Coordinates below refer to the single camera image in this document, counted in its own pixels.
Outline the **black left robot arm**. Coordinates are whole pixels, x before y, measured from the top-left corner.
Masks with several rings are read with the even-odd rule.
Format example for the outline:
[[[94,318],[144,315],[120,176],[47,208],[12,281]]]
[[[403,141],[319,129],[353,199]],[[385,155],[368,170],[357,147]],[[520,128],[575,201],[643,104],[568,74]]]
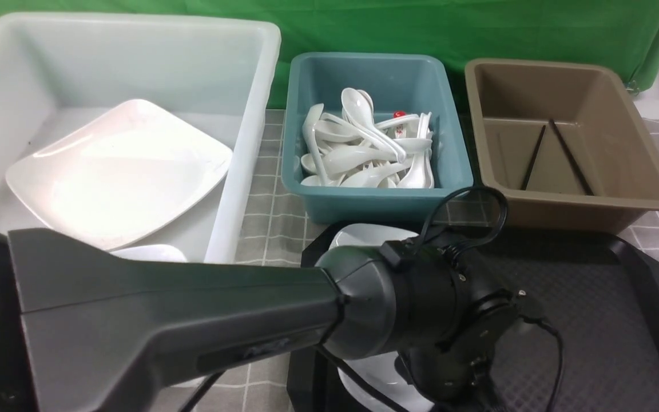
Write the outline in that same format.
[[[330,248],[308,268],[130,260],[45,228],[0,233],[0,411],[145,411],[168,386],[316,347],[397,352],[416,391],[491,407],[494,347],[515,323],[555,335],[474,247],[440,229]]]

